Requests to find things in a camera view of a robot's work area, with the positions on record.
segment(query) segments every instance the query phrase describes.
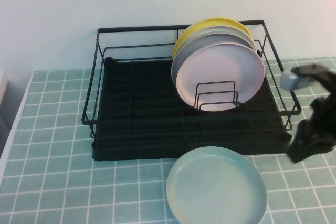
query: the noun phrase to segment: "plate rim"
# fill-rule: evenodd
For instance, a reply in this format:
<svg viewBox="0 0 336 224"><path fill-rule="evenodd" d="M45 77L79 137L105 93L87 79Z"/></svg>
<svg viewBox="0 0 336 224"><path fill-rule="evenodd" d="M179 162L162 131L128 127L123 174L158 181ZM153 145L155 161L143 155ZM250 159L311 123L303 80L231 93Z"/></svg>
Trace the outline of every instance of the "plate rim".
<svg viewBox="0 0 336 224"><path fill-rule="evenodd" d="M171 198L171 194L169 193L169 190L170 188L172 187L172 177L173 176L176 176L174 173L177 172L177 169L179 167L181 167L181 164L183 163L188 163L188 161L191 161L189 156L192 156L194 153L196 152L201 152L201 151L204 151L204 152L209 152L209 151L213 151L213 150L220 150L221 152L226 152L227 153L230 153L231 155L234 156L234 159L235 160L240 160L240 162L244 162L247 166L250 167L251 170L253 170L253 172L259 177L261 178L261 186L263 188L263 193L264 193L264 196L265 196L265 205L262 207L263 209L263 214L262 214L262 217L260 218L259 222L260 223L265 214L266 214L266 209L267 209L267 205L268 205L268 194L267 194L267 187L266 187L266 183L264 181L264 178L262 177L262 175L260 174L260 172L258 171L258 169L244 156L240 155L239 153L235 152L235 151L232 151L230 149L227 149L227 148L223 148L223 147L218 147L218 146L205 146L205 147L200 147L200 148L196 148L196 149L193 149L187 153L185 153L184 155L182 155L175 163L174 165L172 166L169 174L168 174L168 178L167 178L167 183L166 183L166 196L167 196L167 202L168 202L168 206L170 207L171 209L171 212L172 214L174 215L174 217L178 220L178 222L180 224L191 224L189 223L188 221L187 222L183 222L183 220L179 219L178 216L175 215L174 213L174 207L172 207L172 198Z"/></svg>

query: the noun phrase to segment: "countertop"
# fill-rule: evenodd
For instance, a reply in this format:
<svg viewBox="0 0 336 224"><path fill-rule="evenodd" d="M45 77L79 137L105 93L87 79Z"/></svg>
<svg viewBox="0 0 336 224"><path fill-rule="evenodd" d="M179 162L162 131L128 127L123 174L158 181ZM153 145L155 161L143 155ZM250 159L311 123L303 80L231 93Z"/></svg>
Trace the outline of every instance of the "countertop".
<svg viewBox="0 0 336 224"><path fill-rule="evenodd" d="M336 69L335 59L315 60ZM288 69L315 60L282 62ZM1 224L178 224L165 196L174 159L91 158L89 126L81 123L90 74L91 70L61 70L32 75L0 159ZM278 79L276 68L274 74ZM294 128L310 115L309 103L327 92L315 86L297 95L303 112L293 116ZM283 96L290 106L291 99ZM262 224L336 223L335 151L295 165L285 154L246 157L268 190Z"/></svg>

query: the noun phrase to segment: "plate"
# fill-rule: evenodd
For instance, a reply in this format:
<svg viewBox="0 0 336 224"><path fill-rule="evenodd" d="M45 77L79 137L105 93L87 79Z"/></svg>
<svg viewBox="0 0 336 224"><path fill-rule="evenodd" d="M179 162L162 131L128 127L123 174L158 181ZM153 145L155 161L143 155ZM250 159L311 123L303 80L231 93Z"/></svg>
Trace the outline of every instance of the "plate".
<svg viewBox="0 0 336 224"><path fill-rule="evenodd" d="M181 65L193 52L207 45L222 41L235 42L253 49L250 43L241 37L220 31L210 31L201 33L196 37L190 37L181 44L176 52L171 71L173 83L176 85L176 77Z"/></svg>
<svg viewBox="0 0 336 224"><path fill-rule="evenodd" d="M184 154L167 180L167 199L180 224L258 224L266 211L265 183L240 154L202 147Z"/></svg>
<svg viewBox="0 0 336 224"><path fill-rule="evenodd" d="M178 38L175 46L174 46L174 50L173 50L173 58L176 54L176 51L178 49L178 47L181 45L181 43L191 34L193 34L194 32L204 28L204 27L209 27L209 26L217 26L217 25L222 25L222 26L231 26L231 27L236 27L242 31L244 31L245 33L247 33L251 38L252 38L252 34L250 33L250 31L246 28L246 26L244 26L242 23L235 21L233 19L229 19L229 18L208 18L208 19L204 19L201 20L199 22L196 22L192 25L190 25L185 31L184 33L181 34L181 36Z"/></svg>
<svg viewBox="0 0 336 224"><path fill-rule="evenodd" d="M193 34L190 34L179 46L179 48L177 49L175 55L173 56L173 60L175 59L177 53L186 45L188 44L191 40L193 40L195 37L197 37L198 35L201 34L205 34L205 33L210 33L210 32L214 32L214 33L226 33L226 34L232 34L235 36L238 36L244 40L246 40L250 46L252 47L252 49L254 51L257 51L256 45L253 42L253 39L251 39L251 37L244 31L232 27L232 26L209 26L209 27L205 27L202 28L196 32L194 32Z"/></svg>
<svg viewBox="0 0 336 224"><path fill-rule="evenodd" d="M264 64L256 52L241 44L218 42L195 51L183 62L177 73L176 88L190 106L223 111L236 106L234 90L238 92L238 101L245 103L258 92L264 77ZM196 95L199 83L223 81L199 85Z"/></svg>

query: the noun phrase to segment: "wall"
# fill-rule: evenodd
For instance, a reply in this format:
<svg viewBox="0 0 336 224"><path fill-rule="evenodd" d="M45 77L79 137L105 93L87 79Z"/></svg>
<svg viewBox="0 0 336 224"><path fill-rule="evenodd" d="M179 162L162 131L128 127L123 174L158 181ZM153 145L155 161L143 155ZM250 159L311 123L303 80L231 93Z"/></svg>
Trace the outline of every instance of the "wall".
<svg viewBox="0 0 336 224"><path fill-rule="evenodd" d="M336 56L334 0L0 0L0 113L14 120L35 69L88 68L96 29L264 19L282 58Z"/></svg>

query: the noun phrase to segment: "black dish rack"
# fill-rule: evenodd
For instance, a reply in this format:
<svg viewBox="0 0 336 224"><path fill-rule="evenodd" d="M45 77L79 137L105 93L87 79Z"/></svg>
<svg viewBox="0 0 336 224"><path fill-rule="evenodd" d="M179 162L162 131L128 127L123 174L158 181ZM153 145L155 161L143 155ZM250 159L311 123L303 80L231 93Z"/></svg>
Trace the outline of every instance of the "black dish rack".
<svg viewBox="0 0 336 224"><path fill-rule="evenodd" d="M291 135L286 132L292 129L290 117L300 114L301 106L293 92L294 106L291 109L286 108L281 97L265 54L266 42L280 70L284 69L264 21L241 23L263 28L265 36L262 42L258 39L255 42L259 55L267 63L265 68L270 70L283 111L278 110L266 77L257 94L244 104L239 103L234 82L219 82L228 83L232 88L215 93L233 94L232 101L219 103L233 103L235 108L223 112L204 112L185 104L178 95L171 80L171 55L132 59L106 56L108 50L161 48L173 46L174 42L106 46L104 50L101 49L102 34L166 31L174 33L177 40L189 25L100 28L82 115L83 124L91 128L93 159L173 158L202 146L225 147L243 155L285 152L291 140ZM93 83L98 83L97 89L92 88ZM196 91L196 108L206 105L198 103L200 95L202 93Z"/></svg>

